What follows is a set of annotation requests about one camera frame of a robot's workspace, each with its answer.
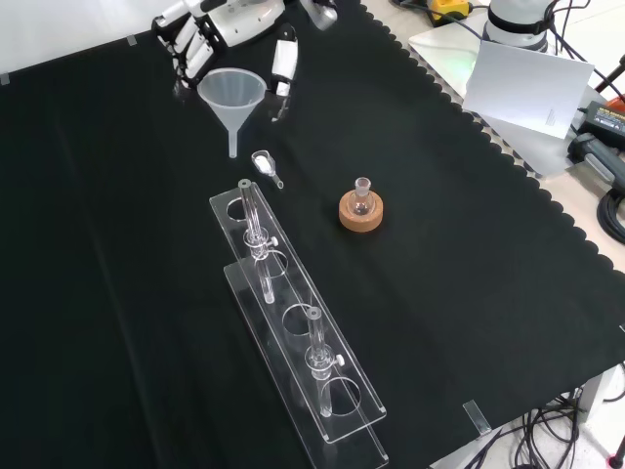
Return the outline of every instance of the white cardboard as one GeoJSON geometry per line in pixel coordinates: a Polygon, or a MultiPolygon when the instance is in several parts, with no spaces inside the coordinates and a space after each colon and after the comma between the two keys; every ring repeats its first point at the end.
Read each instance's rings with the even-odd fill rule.
{"type": "Polygon", "coordinates": [[[563,139],[594,66],[482,42],[464,109],[563,139]]]}

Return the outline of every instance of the black cloth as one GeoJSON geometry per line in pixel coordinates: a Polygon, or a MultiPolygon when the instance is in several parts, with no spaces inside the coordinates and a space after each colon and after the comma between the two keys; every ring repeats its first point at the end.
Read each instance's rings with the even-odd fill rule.
{"type": "MultiPolygon", "coordinates": [[[[258,107],[236,160],[208,106],[175,96],[148,34],[0,89],[7,467],[33,439],[41,466],[307,467],[223,274],[234,258],[208,198],[242,178],[385,404],[391,467],[475,438],[463,403],[494,427],[625,359],[623,276],[562,208],[357,1],[324,33],[298,8],[289,114],[270,124],[258,107]],[[257,149],[284,192],[253,169],[257,149]],[[358,176],[385,201],[370,234],[338,222],[358,176]]],[[[218,66],[269,82],[273,50],[268,35],[218,66]]]]}

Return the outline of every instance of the acrylic test tube rack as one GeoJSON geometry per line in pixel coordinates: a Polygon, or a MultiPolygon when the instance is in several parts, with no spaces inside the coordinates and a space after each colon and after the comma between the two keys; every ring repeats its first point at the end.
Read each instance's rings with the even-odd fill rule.
{"type": "Polygon", "coordinates": [[[258,186],[241,180],[210,203],[237,259],[230,288],[312,466],[387,464],[371,428],[386,409],[258,186]]]}

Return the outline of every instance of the black device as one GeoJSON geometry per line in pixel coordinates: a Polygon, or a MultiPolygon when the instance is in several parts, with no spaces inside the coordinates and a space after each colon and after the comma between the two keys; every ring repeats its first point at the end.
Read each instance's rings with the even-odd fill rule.
{"type": "Polygon", "coordinates": [[[590,133],[609,147],[625,151],[625,113],[591,102],[579,135],[590,133]]]}
{"type": "Polygon", "coordinates": [[[609,86],[609,83],[614,83],[614,81],[616,81],[616,78],[621,76],[623,72],[625,72],[625,56],[621,57],[621,60],[618,63],[618,67],[615,68],[612,73],[599,84],[597,88],[595,88],[595,91],[597,91],[597,93],[601,93],[605,88],[609,86]]]}
{"type": "Polygon", "coordinates": [[[579,130],[573,128],[577,137],[568,147],[569,156],[587,161],[612,186],[599,202],[597,219],[610,237],[625,244],[625,227],[616,216],[625,198],[625,162],[618,155],[625,150],[625,114],[595,102],[583,110],[584,122],[579,130]]]}
{"type": "Polygon", "coordinates": [[[623,438],[621,446],[618,447],[616,454],[609,459],[607,464],[614,469],[621,469],[621,467],[623,467],[623,458],[625,458],[625,438],[623,438]]]}
{"type": "Polygon", "coordinates": [[[574,161],[586,160],[612,186],[599,202],[597,219],[610,237],[625,244],[625,227],[616,217],[618,207],[625,198],[625,162],[616,151],[590,133],[578,135],[568,147],[568,152],[574,161]]]}

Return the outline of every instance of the clear acrylic rack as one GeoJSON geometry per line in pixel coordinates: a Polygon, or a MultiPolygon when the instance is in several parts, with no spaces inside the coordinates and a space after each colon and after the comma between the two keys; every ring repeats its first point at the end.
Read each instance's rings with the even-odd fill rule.
{"type": "Polygon", "coordinates": [[[256,184],[210,199],[237,262],[224,268],[313,467],[389,462],[386,409],[256,184]]]}

